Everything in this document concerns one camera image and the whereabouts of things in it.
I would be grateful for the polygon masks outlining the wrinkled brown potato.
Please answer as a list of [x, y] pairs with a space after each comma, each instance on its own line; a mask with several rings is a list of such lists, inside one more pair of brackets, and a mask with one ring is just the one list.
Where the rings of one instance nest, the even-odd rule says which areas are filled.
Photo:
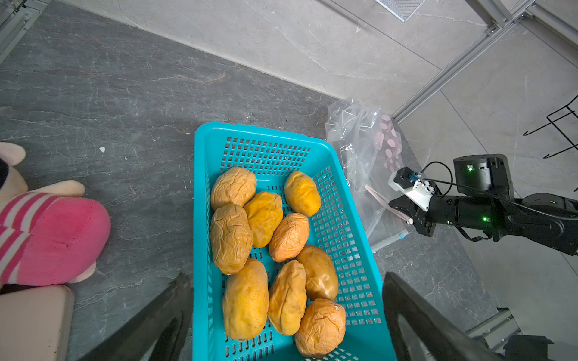
[[247, 169], [233, 167], [220, 175], [212, 188], [210, 205], [214, 211], [225, 205], [243, 207], [256, 194], [256, 175]]

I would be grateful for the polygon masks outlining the clear pink-print zipper bag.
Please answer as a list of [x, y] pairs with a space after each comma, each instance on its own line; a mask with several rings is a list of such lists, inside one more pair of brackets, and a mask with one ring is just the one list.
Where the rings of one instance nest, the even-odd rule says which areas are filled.
[[403, 168], [401, 135], [391, 118], [379, 107], [343, 99], [328, 106], [325, 130], [372, 251], [405, 238], [412, 221], [389, 206], [402, 193], [392, 189], [388, 181]]

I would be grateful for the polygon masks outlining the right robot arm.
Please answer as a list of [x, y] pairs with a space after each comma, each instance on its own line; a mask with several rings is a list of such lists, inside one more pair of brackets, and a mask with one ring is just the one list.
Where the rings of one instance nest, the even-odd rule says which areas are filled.
[[411, 220], [418, 234], [431, 237], [446, 224], [471, 242], [519, 236], [564, 254], [577, 254], [577, 202], [550, 193], [516, 198], [507, 158], [503, 154], [454, 159], [446, 182], [456, 187], [450, 196], [439, 180], [404, 167], [388, 182], [402, 195], [388, 204]]

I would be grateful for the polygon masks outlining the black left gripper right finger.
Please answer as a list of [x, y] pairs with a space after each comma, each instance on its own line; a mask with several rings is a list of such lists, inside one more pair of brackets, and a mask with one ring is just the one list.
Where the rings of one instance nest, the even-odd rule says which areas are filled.
[[384, 315], [391, 343], [398, 360], [424, 359], [422, 349], [416, 355], [404, 335], [404, 319], [415, 335], [416, 345], [423, 344], [436, 360], [499, 360], [481, 342], [468, 337], [447, 320], [394, 272], [385, 274], [382, 285]]

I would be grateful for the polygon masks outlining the wrinkled tan potato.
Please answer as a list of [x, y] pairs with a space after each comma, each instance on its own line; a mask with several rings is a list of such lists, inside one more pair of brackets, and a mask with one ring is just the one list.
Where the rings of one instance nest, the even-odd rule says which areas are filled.
[[253, 241], [243, 207], [229, 204], [215, 211], [210, 224], [212, 259], [223, 274], [234, 275], [244, 267]]

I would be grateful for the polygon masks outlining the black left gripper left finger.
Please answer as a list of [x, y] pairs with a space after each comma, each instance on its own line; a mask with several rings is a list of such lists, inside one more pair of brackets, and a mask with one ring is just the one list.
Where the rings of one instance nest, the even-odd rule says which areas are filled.
[[194, 288], [180, 274], [152, 302], [82, 360], [177, 360], [185, 345], [194, 312]]

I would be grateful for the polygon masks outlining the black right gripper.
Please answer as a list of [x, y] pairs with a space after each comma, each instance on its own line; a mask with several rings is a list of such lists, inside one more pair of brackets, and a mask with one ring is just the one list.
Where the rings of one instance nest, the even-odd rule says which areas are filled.
[[423, 211], [417, 204], [407, 196], [400, 196], [390, 201], [389, 206], [396, 211], [400, 211], [412, 220], [412, 225], [418, 234], [432, 237], [435, 230], [435, 223], [432, 222], [426, 211]]

